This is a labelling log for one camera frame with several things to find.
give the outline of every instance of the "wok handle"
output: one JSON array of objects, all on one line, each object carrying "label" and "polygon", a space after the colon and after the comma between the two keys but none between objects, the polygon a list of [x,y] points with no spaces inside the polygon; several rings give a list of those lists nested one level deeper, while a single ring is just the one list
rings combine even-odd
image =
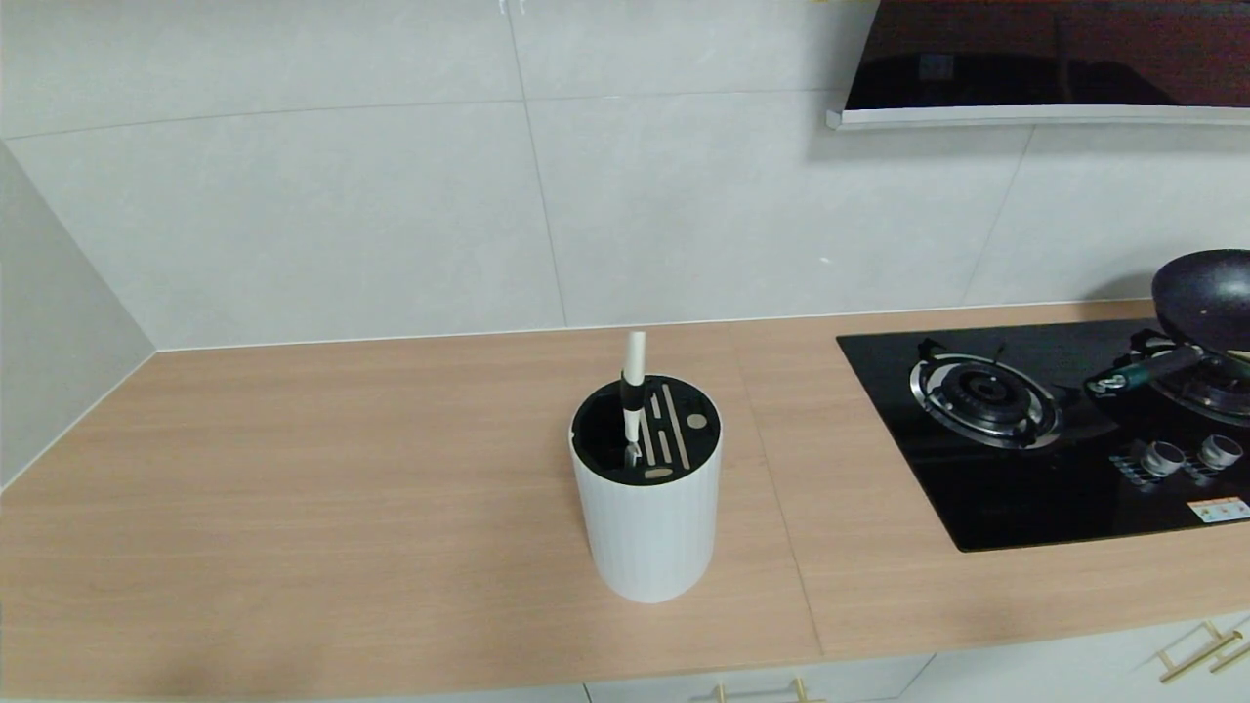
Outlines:
[{"label": "wok handle", "polygon": [[1206,355],[1200,346],[1184,344],[1168,354],[1159,354],[1128,367],[1111,369],[1090,379],[1089,387],[1095,393],[1122,393],[1134,390],[1176,372],[1196,367]]}]

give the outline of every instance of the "gas stove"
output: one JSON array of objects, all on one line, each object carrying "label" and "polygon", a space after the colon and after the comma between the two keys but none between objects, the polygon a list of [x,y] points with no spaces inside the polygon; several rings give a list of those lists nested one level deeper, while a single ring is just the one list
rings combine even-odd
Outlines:
[{"label": "gas stove", "polygon": [[1086,382],[1176,344],[1154,320],[839,336],[964,552],[1250,519],[1250,382]]}]

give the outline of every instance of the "kitchen counter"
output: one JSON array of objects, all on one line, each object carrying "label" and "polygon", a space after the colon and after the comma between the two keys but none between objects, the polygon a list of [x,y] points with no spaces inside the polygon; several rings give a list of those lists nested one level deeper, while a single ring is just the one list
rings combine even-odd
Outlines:
[{"label": "kitchen counter", "polygon": [[1250,607],[1250,525],[959,553],[834,336],[1149,303],[650,328],[726,428],[716,554],[629,603],[566,428],[620,330],[165,353],[4,494],[9,698],[346,698],[934,652]]}]

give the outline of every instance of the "knife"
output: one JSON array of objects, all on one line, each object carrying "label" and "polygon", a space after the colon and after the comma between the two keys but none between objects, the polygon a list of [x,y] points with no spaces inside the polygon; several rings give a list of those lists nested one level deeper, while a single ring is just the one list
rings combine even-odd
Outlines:
[{"label": "knife", "polygon": [[625,345],[625,364],[621,368],[621,410],[625,414],[625,465],[634,468],[638,465],[642,450],[638,445],[638,429],[642,419],[642,382],[646,374],[642,372],[646,358],[646,333],[629,333],[629,341]]}]

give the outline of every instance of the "sticker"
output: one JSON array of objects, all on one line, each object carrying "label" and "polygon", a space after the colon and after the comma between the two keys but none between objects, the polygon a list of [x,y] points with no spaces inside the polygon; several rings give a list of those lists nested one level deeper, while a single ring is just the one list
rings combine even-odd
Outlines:
[{"label": "sticker", "polygon": [[1214,500],[1194,500],[1189,507],[1204,523],[1226,523],[1250,518],[1250,505],[1240,498],[1215,498]]}]

